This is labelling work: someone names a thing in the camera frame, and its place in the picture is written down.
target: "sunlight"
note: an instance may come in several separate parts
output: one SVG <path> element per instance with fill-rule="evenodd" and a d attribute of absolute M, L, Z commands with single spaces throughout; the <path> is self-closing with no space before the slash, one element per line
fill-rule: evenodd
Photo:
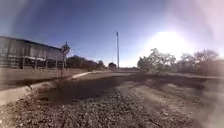
<path fill-rule="evenodd" d="M 181 36 L 174 32 L 159 32 L 147 41 L 141 52 L 142 56 L 150 54 L 150 49 L 157 48 L 162 53 L 170 53 L 179 58 L 182 53 L 192 53 L 193 48 Z"/>

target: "railing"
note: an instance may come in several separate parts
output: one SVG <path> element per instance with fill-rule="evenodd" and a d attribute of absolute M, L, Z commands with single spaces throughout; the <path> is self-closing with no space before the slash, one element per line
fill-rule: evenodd
<path fill-rule="evenodd" d="M 0 67 L 10 68 L 62 68 L 62 61 L 33 59 L 30 57 L 0 57 Z"/>

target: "curb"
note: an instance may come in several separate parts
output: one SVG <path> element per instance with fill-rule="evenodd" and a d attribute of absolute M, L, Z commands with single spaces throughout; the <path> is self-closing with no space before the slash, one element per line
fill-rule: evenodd
<path fill-rule="evenodd" d="M 90 73 L 95 73 L 95 72 L 85 72 L 85 73 L 75 74 L 68 78 L 77 79 L 79 77 L 88 75 Z M 59 79 L 60 78 L 58 78 L 57 80 L 53 80 L 53 81 L 32 84 L 30 86 L 24 86 L 24 87 L 18 87 L 18 88 L 14 88 L 14 89 L 0 91 L 0 106 L 5 105 L 10 102 L 13 102 L 13 101 L 17 101 L 19 99 L 22 99 L 22 98 L 28 96 L 29 94 L 32 94 L 33 92 L 41 92 L 43 90 L 57 88 L 57 86 L 55 86 L 55 84 L 57 84 Z"/>

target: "vegetation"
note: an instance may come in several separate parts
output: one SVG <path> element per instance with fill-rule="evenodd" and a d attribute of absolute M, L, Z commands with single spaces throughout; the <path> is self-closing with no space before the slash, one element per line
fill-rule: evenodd
<path fill-rule="evenodd" d="M 115 69 L 115 68 L 117 68 L 117 65 L 116 65 L 115 63 L 113 63 L 113 62 L 110 62 L 110 63 L 108 64 L 108 68 L 110 68 L 110 69 Z"/>
<path fill-rule="evenodd" d="M 81 69 L 103 69 L 105 65 L 102 60 L 95 62 L 93 60 L 87 60 L 86 58 L 79 56 L 72 56 L 67 59 L 67 68 L 81 68 Z"/>
<path fill-rule="evenodd" d="M 151 50 L 148 57 L 140 57 L 137 66 L 143 72 L 178 72 L 200 75 L 219 75 L 219 68 L 224 62 L 217 58 L 212 50 L 203 50 L 194 55 L 183 54 L 179 60 L 171 54 L 160 53 L 158 49 Z"/>

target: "road sign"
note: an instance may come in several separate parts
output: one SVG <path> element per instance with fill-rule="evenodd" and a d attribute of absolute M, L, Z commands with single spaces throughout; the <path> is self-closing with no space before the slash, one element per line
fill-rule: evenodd
<path fill-rule="evenodd" d="M 67 55 L 69 50 L 70 50 L 70 47 L 67 45 L 67 42 L 66 42 L 66 44 L 61 47 L 61 52 L 63 55 Z"/>

